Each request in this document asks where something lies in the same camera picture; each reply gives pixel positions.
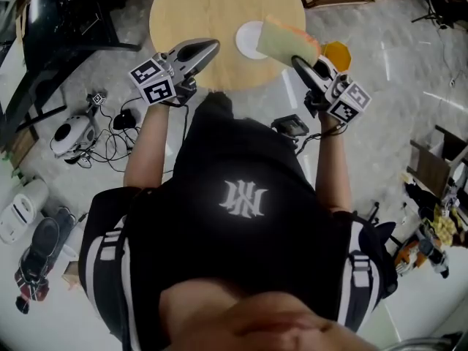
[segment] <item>person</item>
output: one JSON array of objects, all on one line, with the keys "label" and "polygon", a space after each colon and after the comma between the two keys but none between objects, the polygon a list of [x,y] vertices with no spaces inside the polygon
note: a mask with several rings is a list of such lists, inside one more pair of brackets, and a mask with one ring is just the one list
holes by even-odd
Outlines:
[{"label": "person", "polygon": [[382,245],[351,213],[342,135],[320,141],[314,190],[291,139],[210,93],[162,183],[168,115],[148,109],[80,251],[83,288],[124,349],[375,350],[354,331],[385,294]]}]

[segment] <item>cable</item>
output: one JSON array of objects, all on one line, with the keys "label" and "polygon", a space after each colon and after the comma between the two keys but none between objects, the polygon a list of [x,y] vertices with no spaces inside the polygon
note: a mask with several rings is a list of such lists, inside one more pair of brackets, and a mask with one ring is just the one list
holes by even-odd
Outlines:
[{"label": "cable", "polygon": [[[138,100],[138,99],[142,99],[142,98],[141,97],[135,97],[134,99],[127,100],[121,106],[121,111],[124,109],[125,105],[127,105],[128,103],[133,102],[135,100]],[[185,107],[186,108],[186,112],[185,112],[185,116],[184,116],[184,132],[183,132],[183,135],[182,135],[182,143],[183,143],[185,141],[187,126],[188,126],[188,120],[189,120],[189,106],[188,105],[179,105],[179,107]],[[101,105],[99,106],[99,112],[105,118],[108,118],[109,122],[107,124],[107,129],[103,129],[99,133],[99,135],[96,137],[96,139],[94,141],[95,141],[95,144],[96,144],[99,141],[99,139],[101,138],[101,136],[102,136],[102,134],[104,132],[108,133],[109,136],[107,137],[107,139],[104,142],[105,152],[103,154],[101,154],[101,153],[98,153],[98,152],[94,151],[95,144],[92,147],[87,148],[85,150],[79,150],[78,149],[77,152],[82,152],[84,157],[86,157],[89,160],[89,163],[90,163],[89,167],[83,166],[79,162],[78,162],[78,165],[80,165],[80,167],[82,167],[83,169],[90,169],[92,167],[92,162],[91,162],[91,160],[92,160],[92,161],[95,161],[95,162],[98,162],[98,163],[101,163],[101,164],[108,164],[111,167],[111,169],[114,170],[117,173],[125,173],[125,170],[117,169],[116,167],[114,167],[112,165],[112,163],[117,162],[119,160],[122,160],[122,159],[130,156],[130,154],[132,153],[133,146],[136,143],[137,137],[140,134],[140,127],[130,127],[128,129],[123,129],[119,133],[114,132],[114,130],[112,128],[113,117],[109,116],[106,113],[104,113],[103,110],[102,110]],[[132,130],[136,132],[137,137],[131,137],[129,135],[129,132],[132,131]],[[121,142],[124,143],[125,148],[127,150],[127,153],[122,155],[122,156],[118,155],[118,140],[120,140]],[[112,149],[109,149],[109,146],[108,146],[109,142],[113,143],[113,151],[112,151]],[[173,170],[167,170],[167,171],[163,172],[163,174],[170,173],[170,172],[173,172]]]},{"label": "cable", "polygon": [[447,60],[445,59],[445,43],[442,40],[442,37],[440,36],[440,30],[441,29],[437,29],[437,35],[439,36],[440,42],[442,43],[442,60],[444,60],[444,64],[447,67],[448,72],[450,73],[450,79],[453,79],[452,69],[448,66]]},{"label": "cable", "polygon": [[139,99],[142,99],[142,97],[135,97],[135,98],[133,98],[133,99],[127,100],[127,101],[126,101],[124,104],[122,104],[122,106],[120,107],[120,111],[122,112],[122,110],[124,110],[125,105],[127,105],[128,103],[134,102],[135,100],[139,100]]},{"label": "cable", "polygon": [[467,73],[464,70],[459,70],[456,77],[454,77],[454,79],[453,79],[454,85],[455,85],[456,80],[458,79],[458,77],[460,77],[461,74],[467,75]]},{"label": "cable", "polygon": [[322,139],[325,139],[327,137],[334,137],[336,135],[341,135],[347,129],[348,129],[348,125],[338,124],[338,125],[332,127],[331,129],[327,130],[326,132],[318,132],[316,134],[309,135],[306,139],[304,139],[304,141],[302,142],[301,148],[299,149],[299,151],[296,152],[295,155],[299,156],[300,154],[302,154],[304,149],[306,149],[307,143],[310,142],[311,140],[322,140]]}]

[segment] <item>white stripe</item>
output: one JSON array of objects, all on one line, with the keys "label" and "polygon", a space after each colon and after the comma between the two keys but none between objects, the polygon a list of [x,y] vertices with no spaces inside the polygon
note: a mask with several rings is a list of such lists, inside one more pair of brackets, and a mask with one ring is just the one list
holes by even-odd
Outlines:
[{"label": "white stripe", "polygon": [[369,272],[368,271],[355,271],[352,273],[354,285],[356,287],[370,287]]},{"label": "white stripe", "polygon": [[363,322],[359,325],[359,328],[363,326],[369,319],[372,311],[374,311],[375,303],[377,302],[377,294],[379,293],[380,288],[380,275],[375,263],[371,260],[371,268],[372,268],[372,278],[374,282],[372,283],[372,294],[369,300],[369,306],[367,307],[366,315],[363,318]]},{"label": "white stripe", "polygon": [[104,238],[104,243],[112,243],[118,241],[118,235],[116,237],[106,237]]},{"label": "white stripe", "polygon": [[125,220],[127,219],[127,215],[123,216],[118,222],[117,222],[117,225],[116,227],[114,227],[114,230],[115,229],[121,229],[122,227],[124,227],[124,224],[125,224]]},{"label": "white stripe", "polygon": [[309,155],[304,155],[303,161],[304,161],[304,170],[306,171],[306,180],[307,182],[312,184],[312,172],[310,170]]},{"label": "white stripe", "polygon": [[387,80],[390,80],[390,66],[388,65],[388,54],[385,50],[385,45],[383,44],[383,42],[380,42],[380,46],[382,47],[383,61],[385,62],[385,73],[387,73]]},{"label": "white stripe", "polygon": [[295,98],[293,85],[291,84],[290,75],[287,74],[287,69],[281,73],[283,76],[284,86],[286,87],[287,97],[290,100],[291,108],[298,109],[298,100]]},{"label": "white stripe", "polygon": [[358,251],[361,250],[361,247],[359,246],[359,234],[361,234],[362,229],[363,229],[363,225],[360,222],[354,221],[352,223],[349,252],[353,252],[355,250],[358,250]]},{"label": "white stripe", "polygon": [[97,310],[96,299],[94,297],[94,262],[96,261],[101,242],[102,237],[94,239],[89,247],[88,256],[86,257],[86,294],[88,294],[88,299],[97,314],[99,314],[99,311]]},{"label": "white stripe", "polygon": [[120,233],[121,233],[120,230],[112,230],[112,231],[108,231],[107,233],[105,233],[105,235],[108,236],[108,237],[114,237],[116,235],[119,236]]},{"label": "white stripe", "polygon": [[135,312],[133,310],[132,299],[132,277],[130,274],[130,247],[128,239],[125,238],[124,243],[124,256],[122,257],[122,286],[124,287],[125,300],[129,310],[129,330],[130,330],[130,344],[133,351],[140,351],[140,341],[138,339],[137,326],[135,324]]},{"label": "white stripe", "polygon": [[166,156],[172,156],[173,150],[170,149],[169,145],[166,143]]},{"label": "white stripe", "polygon": [[460,104],[458,104],[458,103],[456,103],[456,102],[453,102],[453,101],[450,100],[450,99],[446,99],[446,98],[444,98],[444,97],[440,97],[439,95],[431,94],[430,92],[425,92],[425,91],[423,91],[423,94],[428,95],[428,96],[430,96],[430,97],[433,97],[433,98],[435,98],[435,99],[442,100],[443,102],[446,102],[446,103],[448,103],[449,105],[452,105],[453,107],[455,107],[455,108],[461,110],[462,112],[468,113],[468,109],[466,109],[463,105],[460,105]]},{"label": "white stripe", "polygon": [[[348,252],[355,250],[360,251],[361,247],[359,246],[359,234],[363,225],[359,222],[354,221],[351,225],[351,238],[350,238],[350,248]],[[348,315],[348,307],[350,306],[350,296],[351,296],[351,279],[352,279],[352,264],[350,258],[346,259],[344,263],[343,270],[343,279],[341,286],[341,300],[339,304],[338,320],[337,323],[345,325],[346,317]]]},{"label": "white stripe", "polygon": [[116,259],[116,247],[115,246],[104,247],[101,251],[100,258],[102,261],[115,260]]},{"label": "white stripe", "polygon": [[398,342],[403,341],[403,338],[400,336],[399,330],[398,330],[398,328],[396,327],[396,323],[395,323],[395,320],[393,319],[392,313],[388,310],[387,304],[386,304],[385,302],[383,303],[383,306],[385,307],[385,310],[386,310],[387,313],[388,313],[388,316],[389,316],[389,318],[390,318],[390,322],[392,323],[393,329],[394,329],[394,331],[395,331],[395,334],[396,334],[396,341],[398,341]]}]

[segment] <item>yellow sponge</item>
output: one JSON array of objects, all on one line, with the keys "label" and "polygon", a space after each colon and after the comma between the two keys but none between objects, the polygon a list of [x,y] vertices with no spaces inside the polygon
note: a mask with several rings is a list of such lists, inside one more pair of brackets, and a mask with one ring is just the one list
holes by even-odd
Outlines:
[{"label": "yellow sponge", "polygon": [[291,58],[296,55],[312,67],[320,55],[319,42],[296,27],[284,25],[269,15],[263,21],[257,51],[291,67]]}]

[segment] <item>floor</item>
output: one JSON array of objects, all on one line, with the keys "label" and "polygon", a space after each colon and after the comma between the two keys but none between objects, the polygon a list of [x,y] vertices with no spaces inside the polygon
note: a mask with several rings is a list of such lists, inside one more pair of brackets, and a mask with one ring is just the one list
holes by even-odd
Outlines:
[{"label": "floor", "polygon": [[[152,1],[131,0],[125,9],[113,13],[121,40],[142,42],[143,49],[139,53],[101,51],[78,68],[45,108],[53,109],[65,98],[69,110],[37,125],[40,140],[22,164],[24,173],[42,177],[53,199],[77,215],[88,210],[96,193],[121,186],[123,174],[106,164],[94,163],[88,170],[69,166],[54,158],[50,139],[73,110],[86,106],[86,95],[92,91],[106,90],[103,110],[112,116],[126,100],[138,96],[127,72],[154,54],[147,24]],[[339,40],[349,47],[350,74],[373,97],[344,139],[355,209],[366,214],[379,201],[382,221],[403,219],[400,175],[410,162],[410,139],[428,141],[435,124],[468,138],[468,35],[461,30],[437,31],[429,21],[411,23],[425,13],[422,0],[382,0],[306,12],[307,31],[321,43]],[[454,87],[451,79],[456,79]],[[189,118],[207,92],[199,89],[190,101]],[[275,118],[296,113],[316,132],[319,123],[303,106],[305,93],[290,69],[268,85],[228,95],[237,117],[270,124]],[[135,107],[144,116],[143,103],[135,102]],[[97,121],[102,128],[107,126],[105,117],[97,116]],[[184,111],[172,109],[166,170],[172,169],[181,146],[183,125]],[[318,147],[310,142],[299,157],[312,184]],[[116,168],[123,170],[125,161],[116,162]],[[411,222],[398,227],[394,235],[400,239],[408,236],[410,225],[414,227]]]}]

